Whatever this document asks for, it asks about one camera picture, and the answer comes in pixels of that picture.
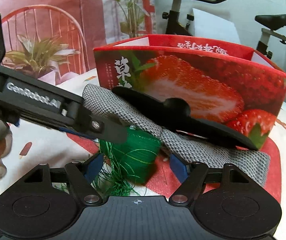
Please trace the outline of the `green tassel pouch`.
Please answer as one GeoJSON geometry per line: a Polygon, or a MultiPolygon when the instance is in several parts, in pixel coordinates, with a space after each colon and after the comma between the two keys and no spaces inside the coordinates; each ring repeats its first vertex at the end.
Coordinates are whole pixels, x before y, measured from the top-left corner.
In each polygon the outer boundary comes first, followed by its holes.
{"type": "Polygon", "coordinates": [[[92,185],[105,197],[138,194],[134,188],[145,185],[153,174],[161,145],[160,139],[134,126],[127,127],[124,143],[100,139],[103,167],[92,185]]]}

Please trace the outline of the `red strawberry cardboard box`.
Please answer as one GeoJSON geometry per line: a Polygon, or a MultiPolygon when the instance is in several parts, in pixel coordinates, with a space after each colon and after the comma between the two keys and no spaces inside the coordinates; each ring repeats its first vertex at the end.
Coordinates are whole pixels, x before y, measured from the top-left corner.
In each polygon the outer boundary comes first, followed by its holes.
{"type": "Polygon", "coordinates": [[[286,73],[257,50],[210,38],[150,34],[94,49],[102,87],[185,100],[261,148],[286,96],[286,73]]]}

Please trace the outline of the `white leaning board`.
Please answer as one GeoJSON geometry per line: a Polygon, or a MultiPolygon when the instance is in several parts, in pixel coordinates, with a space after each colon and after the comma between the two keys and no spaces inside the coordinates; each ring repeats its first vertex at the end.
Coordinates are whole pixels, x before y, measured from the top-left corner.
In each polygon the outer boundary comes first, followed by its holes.
{"type": "Polygon", "coordinates": [[[193,16],[193,36],[240,44],[234,23],[196,8],[193,8],[193,16]]]}

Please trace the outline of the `black flat sole piece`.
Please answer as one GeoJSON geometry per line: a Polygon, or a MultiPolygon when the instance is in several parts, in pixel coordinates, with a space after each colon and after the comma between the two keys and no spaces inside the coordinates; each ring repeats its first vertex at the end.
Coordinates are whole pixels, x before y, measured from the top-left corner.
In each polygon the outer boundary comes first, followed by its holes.
{"type": "Polygon", "coordinates": [[[170,131],[202,137],[207,142],[226,148],[241,147],[258,150],[258,147],[248,137],[232,128],[215,121],[191,117],[189,104],[181,98],[168,98],[160,101],[147,94],[121,86],[114,87],[112,92],[146,118],[170,131]]]}

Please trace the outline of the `black exercise bike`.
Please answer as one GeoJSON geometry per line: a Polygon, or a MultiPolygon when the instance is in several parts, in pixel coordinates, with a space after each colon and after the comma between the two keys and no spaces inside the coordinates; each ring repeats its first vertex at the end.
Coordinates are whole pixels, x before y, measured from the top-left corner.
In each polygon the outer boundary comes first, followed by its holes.
{"type": "MultiPolygon", "coordinates": [[[[172,7],[172,0],[154,0],[157,20],[157,31],[164,33],[166,20],[162,19],[162,13],[168,12],[172,7]]],[[[248,47],[256,48],[261,36],[263,26],[255,21],[256,15],[286,14],[285,0],[227,0],[220,4],[208,4],[193,0],[182,0],[179,20],[186,23],[186,14],[192,13],[196,8],[234,23],[240,42],[248,47]]],[[[278,33],[286,36],[286,27],[278,33]]],[[[276,37],[269,40],[268,49],[272,51],[272,60],[283,61],[286,53],[286,45],[276,37]]]]}

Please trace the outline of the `pink printed backdrop cloth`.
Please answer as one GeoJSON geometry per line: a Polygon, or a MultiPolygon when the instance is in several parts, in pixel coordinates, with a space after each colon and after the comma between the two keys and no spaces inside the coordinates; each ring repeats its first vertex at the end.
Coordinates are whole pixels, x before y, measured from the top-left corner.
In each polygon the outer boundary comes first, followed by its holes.
{"type": "Polygon", "coordinates": [[[53,85],[95,68],[93,50],[156,32],[154,0],[0,0],[4,66],[53,85]]]}

